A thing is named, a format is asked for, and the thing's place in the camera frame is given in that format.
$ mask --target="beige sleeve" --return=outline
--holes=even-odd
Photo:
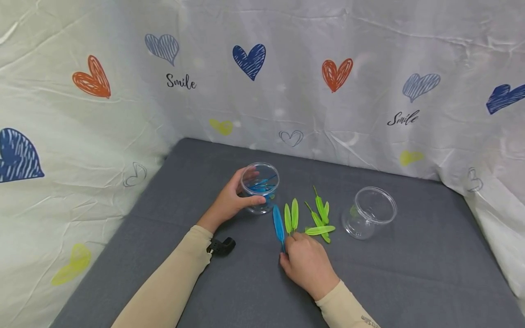
[[[380,328],[342,280],[316,304],[330,328]]]
[[[212,233],[193,226],[119,314],[112,328],[173,328],[209,264]]]

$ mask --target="transparent cup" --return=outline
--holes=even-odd
[[[343,227],[352,237],[364,240],[392,222],[396,214],[397,205],[386,191],[365,187],[358,191],[354,204],[343,214]]]
[[[273,165],[263,162],[246,167],[241,178],[243,196],[263,196],[266,203],[246,208],[253,214],[264,214],[272,210],[275,191],[279,186],[279,172]]]

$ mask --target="gray table mat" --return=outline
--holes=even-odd
[[[438,182],[181,140],[51,327],[110,327],[149,275],[206,211],[234,171],[274,165],[274,200],[296,197],[299,228],[313,226],[303,202],[312,185],[330,202],[337,230],[323,241],[335,271],[383,327],[525,327],[525,319],[463,198]],[[396,200],[392,224],[367,241],[340,218],[356,192],[376,186]],[[326,327],[308,295],[278,264],[271,215],[242,212],[216,237],[237,246],[199,278],[177,327]]]

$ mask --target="white backdrop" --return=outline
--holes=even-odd
[[[519,0],[0,0],[0,325],[47,327],[182,137],[440,179],[525,299]]]

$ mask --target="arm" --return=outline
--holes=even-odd
[[[179,321],[198,276],[209,263],[206,248],[212,233],[194,226],[146,280],[112,328],[173,328]]]
[[[212,257],[206,248],[217,228],[244,207],[266,202],[261,196],[237,196],[243,171],[242,168],[235,173],[197,225],[131,298],[111,328],[173,328],[177,325],[193,286]]]
[[[342,280],[325,297],[316,302],[330,328],[380,328]]]
[[[286,250],[288,256],[280,257],[282,268],[312,296],[330,328],[380,328],[337,277],[320,243],[295,233],[286,239]]]

